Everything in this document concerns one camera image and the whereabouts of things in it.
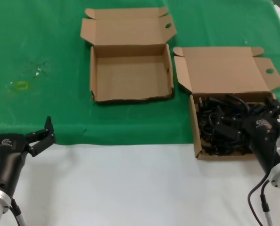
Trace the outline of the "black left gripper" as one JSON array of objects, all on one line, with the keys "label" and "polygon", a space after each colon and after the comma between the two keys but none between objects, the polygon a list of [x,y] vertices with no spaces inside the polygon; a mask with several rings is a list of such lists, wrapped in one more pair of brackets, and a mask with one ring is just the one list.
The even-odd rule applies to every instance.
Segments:
[{"label": "black left gripper", "polygon": [[46,119],[44,129],[26,135],[0,134],[0,190],[12,198],[27,154],[35,157],[55,142],[56,137],[50,116]]}]

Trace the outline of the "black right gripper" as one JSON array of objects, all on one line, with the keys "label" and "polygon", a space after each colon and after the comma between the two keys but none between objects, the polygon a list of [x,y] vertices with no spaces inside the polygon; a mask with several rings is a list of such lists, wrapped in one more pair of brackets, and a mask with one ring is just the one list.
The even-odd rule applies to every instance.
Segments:
[{"label": "black right gripper", "polygon": [[268,176],[280,176],[280,101],[266,97],[268,108],[265,118],[246,119],[225,117],[218,105],[214,137],[225,141],[242,141],[243,132],[248,137],[248,147],[256,156]]}]

